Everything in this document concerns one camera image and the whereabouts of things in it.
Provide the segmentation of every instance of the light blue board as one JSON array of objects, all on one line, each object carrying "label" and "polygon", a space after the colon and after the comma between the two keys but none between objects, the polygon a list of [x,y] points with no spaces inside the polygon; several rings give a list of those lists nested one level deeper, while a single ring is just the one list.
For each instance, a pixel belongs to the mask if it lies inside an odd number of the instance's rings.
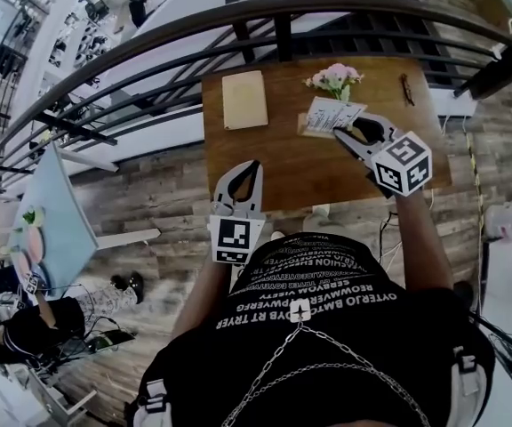
[{"label": "light blue board", "polygon": [[[41,227],[44,241],[42,266],[51,288],[72,285],[78,274],[98,249],[96,237],[84,212],[76,202],[70,179],[54,143],[50,143],[35,173],[28,181],[27,190],[15,216],[13,228],[27,228],[22,215],[29,208],[44,209]],[[27,250],[25,232],[11,233],[9,247],[19,246]],[[17,269],[16,255],[12,261]],[[59,297],[67,288],[53,290],[51,297]]]}]

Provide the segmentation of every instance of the person sitting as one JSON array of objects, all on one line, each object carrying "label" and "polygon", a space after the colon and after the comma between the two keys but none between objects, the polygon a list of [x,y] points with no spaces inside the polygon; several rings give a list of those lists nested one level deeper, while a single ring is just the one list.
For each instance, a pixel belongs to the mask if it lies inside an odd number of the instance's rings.
[{"label": "person sitting", "polygon": [[143,291],[143,278],[137,272],[129,283],[116,275],[103,290],[56,301],[47,301],[37,291],[37,306],[19,310],[0,323],[0,364],[25,362],[71,338],[83,338],[86,324],[141,303]]}]

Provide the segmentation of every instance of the backpack strap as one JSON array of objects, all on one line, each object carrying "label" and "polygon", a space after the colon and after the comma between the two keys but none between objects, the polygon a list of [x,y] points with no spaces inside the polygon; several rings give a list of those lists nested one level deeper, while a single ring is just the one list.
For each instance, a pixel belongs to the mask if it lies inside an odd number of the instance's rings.
[{"label": "backpack strap", "polygon": [[462,346],[453,349],[452,395],[446,427],[472,427],[481,413],[487,393],[487,375]]},{"label": "backpack strap", "polygon": [[147,382],[148,395],[138,398],[132,427],[172,427],[171,404],[167,400],[164,380]]}]

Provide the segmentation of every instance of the black shoe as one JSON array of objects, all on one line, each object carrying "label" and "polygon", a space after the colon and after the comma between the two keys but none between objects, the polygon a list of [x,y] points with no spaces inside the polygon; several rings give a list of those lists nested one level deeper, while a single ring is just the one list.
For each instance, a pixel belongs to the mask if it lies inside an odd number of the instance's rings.
[{"label": "black shoe", "polygon": [[132,272],[130,277],[130,288],[138,296],[138,303],[143,301],[143,277],[138,272]]},{"label": "black shoe", "polygon": [[110,279],[110,285],[120,291],[125,291],[128,288],[128,282],[121,278],[119,275],[114,275]]}]

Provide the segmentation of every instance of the chain necklace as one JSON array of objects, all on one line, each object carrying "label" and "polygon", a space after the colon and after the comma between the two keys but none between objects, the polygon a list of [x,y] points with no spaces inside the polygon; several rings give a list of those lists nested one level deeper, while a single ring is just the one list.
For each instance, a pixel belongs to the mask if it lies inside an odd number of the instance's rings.
[{"label": "chain necklace", "polygon": [[[288,345],[288,343],[291,342],[296,337],[296,335],[299,334],[301,331],[311,333],[323,340],[326,340],[329,343],[332,343],[333,345],[340,348],[343,352],[353,356],[353,358],[358,360],[362,365],[359,366],[356,364],[327,364],[327,363],[314,364],[311,366],[298,368],[297,370],[294,370],[294,371],[290,372],[289,374],[282,375],[279,378],[276,378],[273,382],[268,383],[265,386],[263,386],[262,388],[257,390],[258,386],[260,385],[260,383],[262,381],[262,377],[272,367],[272,364],[274,363],[274,361],[284,352],[284,349]],[[326,334],[324,332],[318,332],[318,331],[311,329],[310,327],[303,326],[301,319],[300,319],[300,322],[298,323],[298,326],[296,327],[295,331],[293,331],[291,334],[289,334],[287,337],[285,337],[284,343],[282,343],[282,345],[280,345],[277,348],[277,350],[274,351],[274,355],[272,356],[272,358],[264,365],[260,374],[256,377],[256,379],[252,383],[251,388],[248,390],[246,395],[244,395],[240,404],[235,409],[232,410],[232,413],[230,413],[230,415],[228,415],[227,419],[222,424],[222,427],[230,427],[232,424],[234,424],[236,421],[236,418],[238,417],[240,412],[244,409],[244,407],[248,403],[250,403],[251,401],[256,399],[259,395],[266,392],[268,389],[272,388],[276,384],[279,384],[289,378],[292,378],[295,375],[300,375],[309,370],[315,370],[318,368],[350,368],[353,370],[368,372],[372,375],[378,376],[385,384],[390,386],[390,388],[394,392],[396,392],[400,396],[401,399],[403,399],[406,403],[408,403],[408,406],[410,407],[410,409],[412,411],[415,411],[416,413],[418,413],[418,416],[420,417],[420,420],[424,427],[430,427],[428,418],[422,412],[422,410],[421,410],[420,406],[418,405],[418,403],[416,402],[416,400],[414,400],[412,398],[412,396],[400,384],[398,384],[393,378],[391,378],[390,376],[388,376],[388,375],[384,374],[383,372],[374,368],[374,366],[368,360],[366,360],[362,356],[359,356],[358,354],[356,354],[346,344],[337,342],[337,340],[335,340],[334,338],[332,338],[331,336],[329,336],[328,334]]]}]

